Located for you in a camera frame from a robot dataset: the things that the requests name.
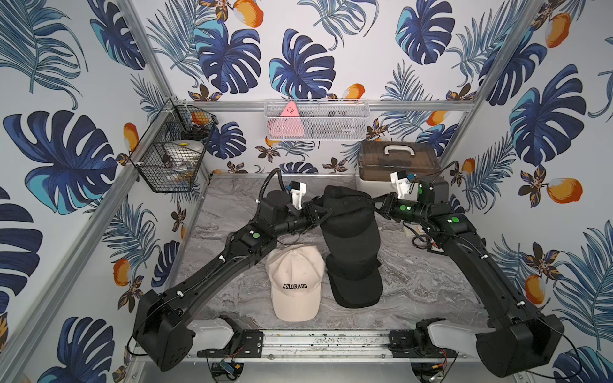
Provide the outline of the cream Colorado cap back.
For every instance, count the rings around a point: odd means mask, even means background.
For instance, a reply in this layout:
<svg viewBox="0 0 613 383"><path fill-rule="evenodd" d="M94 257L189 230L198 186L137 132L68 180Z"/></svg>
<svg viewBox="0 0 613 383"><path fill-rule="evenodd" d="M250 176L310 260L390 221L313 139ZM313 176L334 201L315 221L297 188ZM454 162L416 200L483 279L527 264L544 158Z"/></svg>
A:
<svg viewBox="0 0 613 383"><path fill-rule="evenodd" d="M306 322L319 312L325 263L319 249L292 245L267 256L266 272L276 317L284 322Z"/></svg>

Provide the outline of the black cap with white label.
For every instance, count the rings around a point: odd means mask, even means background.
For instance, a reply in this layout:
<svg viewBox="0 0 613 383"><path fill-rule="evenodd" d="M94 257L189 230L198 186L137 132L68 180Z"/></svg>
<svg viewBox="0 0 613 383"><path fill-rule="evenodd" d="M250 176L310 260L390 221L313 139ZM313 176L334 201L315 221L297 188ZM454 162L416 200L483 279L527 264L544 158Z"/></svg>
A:
<svg viewBox="0 0 613 383"><path fill-rule="evenodd" d="M326 258L330 286L338 305L359 309L377 304L383 293L381 266L375 255L368 259L341 260Z"/></svg>

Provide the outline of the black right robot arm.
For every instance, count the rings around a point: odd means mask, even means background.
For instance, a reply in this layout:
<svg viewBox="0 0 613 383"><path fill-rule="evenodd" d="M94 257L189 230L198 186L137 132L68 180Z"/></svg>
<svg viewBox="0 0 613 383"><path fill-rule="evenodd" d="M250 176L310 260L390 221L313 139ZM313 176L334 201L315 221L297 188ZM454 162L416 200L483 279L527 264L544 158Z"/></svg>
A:
<svg viewBox="0 0 613 383"><path fill-rule="evenodd" d="M564 333L554 314L544 315L515 287L487 252L474 225L447 201L449 184L425 179L418 199L396 193L372 200L376 212L397 223L418 223L459 267L485 307L490 327L471 328L449 321L428 325L430 341L480 359L485 368L505 378L549 364Z"/></svg>

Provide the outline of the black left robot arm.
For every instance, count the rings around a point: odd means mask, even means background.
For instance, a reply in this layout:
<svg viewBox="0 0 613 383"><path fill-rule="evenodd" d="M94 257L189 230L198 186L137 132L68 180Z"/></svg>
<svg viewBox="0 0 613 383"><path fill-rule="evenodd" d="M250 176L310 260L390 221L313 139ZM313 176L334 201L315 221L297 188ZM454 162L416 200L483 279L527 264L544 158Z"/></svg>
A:
<svg viewBox="0 0 613 383"><path fill-rule="evenodd" d="M271 253L280 236L317 228L331 214L317 198L298 210L287 192L268 193L259 199L254 217L228 235L217 257L175 287L161 293L150 290L141 297L131 338L160 371L173 369L193 347L196 333L188 324L201 306Z"/></svg>

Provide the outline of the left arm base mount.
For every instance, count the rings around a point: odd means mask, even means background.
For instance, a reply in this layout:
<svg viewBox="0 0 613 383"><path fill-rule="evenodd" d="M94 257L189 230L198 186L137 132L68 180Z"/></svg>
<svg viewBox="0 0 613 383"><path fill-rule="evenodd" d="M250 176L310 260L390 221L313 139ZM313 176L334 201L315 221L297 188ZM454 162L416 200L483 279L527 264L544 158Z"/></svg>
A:
<svg viewBox="0 0 613 383"><path fill-rule="evenodd" d="M198 358L260 358L264 334L259 330L240 327L230 318L199 320L188 325L194 333L188 357Z"/></svg>

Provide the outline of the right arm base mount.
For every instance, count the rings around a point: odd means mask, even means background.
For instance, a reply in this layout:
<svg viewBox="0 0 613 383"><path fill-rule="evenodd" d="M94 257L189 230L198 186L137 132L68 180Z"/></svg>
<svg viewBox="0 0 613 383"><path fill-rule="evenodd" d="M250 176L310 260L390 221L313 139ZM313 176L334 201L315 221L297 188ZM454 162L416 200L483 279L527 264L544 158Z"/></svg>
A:
<svg viewBox="0 0 613 383"><path fill-rule="evenodd" d="M478 358L477 335L494 331L443 318L425 319L417 322L413 330L391 330L388 350L394 358L437 357L442 349Z"/></svg>

